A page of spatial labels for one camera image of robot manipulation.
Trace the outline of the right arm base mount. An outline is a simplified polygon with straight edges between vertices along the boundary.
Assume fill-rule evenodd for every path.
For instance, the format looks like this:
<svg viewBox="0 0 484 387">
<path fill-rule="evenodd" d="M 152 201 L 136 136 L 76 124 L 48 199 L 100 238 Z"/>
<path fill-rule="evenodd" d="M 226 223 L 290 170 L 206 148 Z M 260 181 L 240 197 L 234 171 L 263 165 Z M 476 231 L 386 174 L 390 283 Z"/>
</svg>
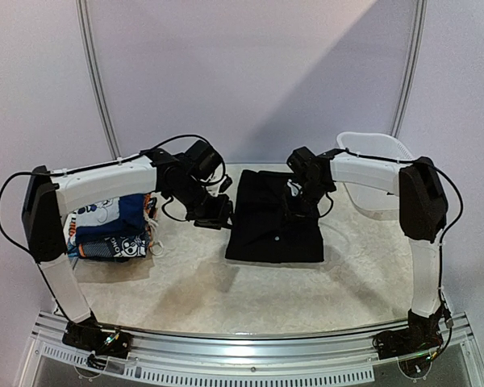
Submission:
<svg viewBox="0 0 484 387">
<path fill-rule="evenodd" d="M 380 360 L 398 359 L 398 368 L 407 378 L 425 378 L 432 364 L 447 349 L 453 336 L 453 316 L 442 305 L 428 318 L 408 311 L 407 327 L 385 330 L 372 339 L 373 348 Z"/>
</svg>

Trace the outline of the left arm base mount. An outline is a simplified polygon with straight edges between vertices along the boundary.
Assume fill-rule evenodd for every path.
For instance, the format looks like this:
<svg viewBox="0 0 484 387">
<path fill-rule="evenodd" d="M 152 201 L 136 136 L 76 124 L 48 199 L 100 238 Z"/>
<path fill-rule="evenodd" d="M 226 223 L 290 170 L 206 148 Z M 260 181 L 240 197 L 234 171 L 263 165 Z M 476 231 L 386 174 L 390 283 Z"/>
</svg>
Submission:
<svg viewBox="0 0 484 387">
<path fill-rule="evenodd" d="M 67 320 L 62 343 L 88 352 L 87 367 L 103 371 L 110 357 L 128 358 L 134 338 L 132 334 L 115 325 L 98 322 L 94 313 L 81 322 L 72 321 L 64 311 L 62 314 Z"/>
</svg>

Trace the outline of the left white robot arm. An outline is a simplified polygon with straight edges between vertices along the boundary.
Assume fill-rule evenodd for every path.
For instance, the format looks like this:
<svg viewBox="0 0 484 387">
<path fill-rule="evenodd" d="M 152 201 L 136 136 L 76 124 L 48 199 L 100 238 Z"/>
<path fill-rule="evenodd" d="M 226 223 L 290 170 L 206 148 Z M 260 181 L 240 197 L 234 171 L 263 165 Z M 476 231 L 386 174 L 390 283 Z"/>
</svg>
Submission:
<svg viewBox="0 0 484 387">
<path fill-rule="evenodd" d="M 72 335 L 85 349 L 98 349 L 104 334 L 90 321 L 93 312 L 68 258 L 67 218 L 92 205 L 107 203 L 106 220 L 112 222 L 122 214 L 121 198 L 161 194 L 180 202 L 186 210 L 185 220 L 196 227 L 228 228 L 232 201 L 224 192 L 210 192 L 227 184 L 226 176 L 213 178 L 217 169 L 226 168 L 225 163 L 208 140 L 199 135 L 194 140 L 177 154 L 167 152 L 159 143 L 102 164 L 54 171 L 40 166 L 28 173 L 22 209 L 27 249 L 63 315 L 75 323 Z"/>
</svg>

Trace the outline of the black garment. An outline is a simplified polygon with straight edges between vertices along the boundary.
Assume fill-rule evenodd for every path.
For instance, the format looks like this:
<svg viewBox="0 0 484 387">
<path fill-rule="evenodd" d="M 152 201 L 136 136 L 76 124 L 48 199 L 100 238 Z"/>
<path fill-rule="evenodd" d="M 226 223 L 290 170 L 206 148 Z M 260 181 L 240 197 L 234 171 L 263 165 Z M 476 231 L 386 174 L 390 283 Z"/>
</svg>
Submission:
<svg viewBox="0 0 484 387">
<path fill-rule="evenodd" d="M 319 212 L 306 218 L 286 213 L 287 183 L 296 181 L 293 173 L 242 171 L 226 259 L 267 264 L 324 261 Z"/>
</svg>

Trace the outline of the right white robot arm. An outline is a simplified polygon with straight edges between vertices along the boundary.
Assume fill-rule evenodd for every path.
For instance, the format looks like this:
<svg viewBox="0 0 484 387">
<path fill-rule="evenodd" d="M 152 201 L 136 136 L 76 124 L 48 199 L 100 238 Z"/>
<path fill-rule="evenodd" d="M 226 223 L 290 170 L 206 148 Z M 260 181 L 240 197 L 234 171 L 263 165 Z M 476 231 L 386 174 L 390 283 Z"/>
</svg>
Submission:
<svg viewBox="0 0 484 387">
<path fill-rule="evenodd" d="M 448 199 L 432 160 L 365 155 L 333 148 L 318 155 L 309 148 L 292 151 L 286 160 L 294 182 L 286 188 L 292 219 L 312 218 L 323 197 L 343 186 L 353 207 L 373 220 L 396 220 L 408 238 L 413 269 L 410 313 L 428 320 L 444 305 L 442 243 Z"/>
</svg>

